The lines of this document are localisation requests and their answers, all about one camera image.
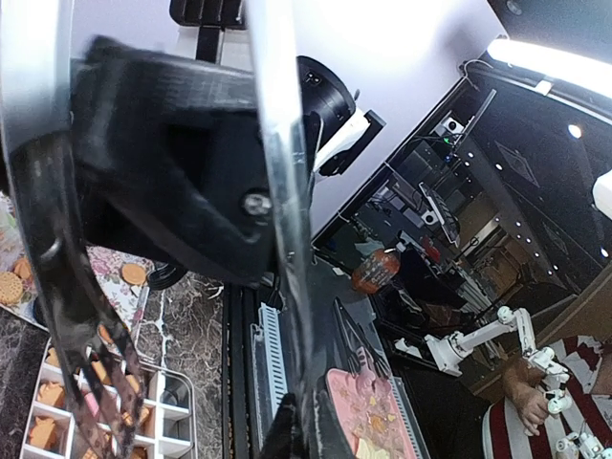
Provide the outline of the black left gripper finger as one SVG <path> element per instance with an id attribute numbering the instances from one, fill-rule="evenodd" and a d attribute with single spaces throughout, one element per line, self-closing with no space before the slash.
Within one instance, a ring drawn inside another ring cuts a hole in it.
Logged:
<path id="1" fill-rule="evenodd" d="M 281 399 L 260 449 L 261 458 L 354 458 L 328 392 L 314 391 L 302 407 L 295 394 Z"/>

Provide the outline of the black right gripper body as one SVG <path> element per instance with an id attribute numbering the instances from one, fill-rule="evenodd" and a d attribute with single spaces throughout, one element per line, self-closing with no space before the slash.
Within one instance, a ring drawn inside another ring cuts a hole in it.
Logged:
<path id="1" fill-rule="evenodd" d="M 94 244 L 250 285 L 277 234 L 255 76 L 96 38 L 9 45 L 9 170 L 41 290 L 78 287 Z"/>

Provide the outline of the silver metal tongs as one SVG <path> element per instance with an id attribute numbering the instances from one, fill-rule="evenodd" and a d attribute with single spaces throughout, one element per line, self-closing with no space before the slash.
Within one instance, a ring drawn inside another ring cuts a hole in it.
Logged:
<path id="1" fill-rule="evenodd" d="M 80 218 L 91 191 L 129 248 L 253 284 L 275 260 L 298 385 L 269 454 L 308 447 L 313 317 L 309 180 L 292 5 L 246 5 L 253 70 L 93 39 L 71 65 L 69 1 L 1 5 L 1 141 L 11 198 L 76 426 L 101 458 L 130 456 L 143 394 L 126 325 L 93 272 Z"/>

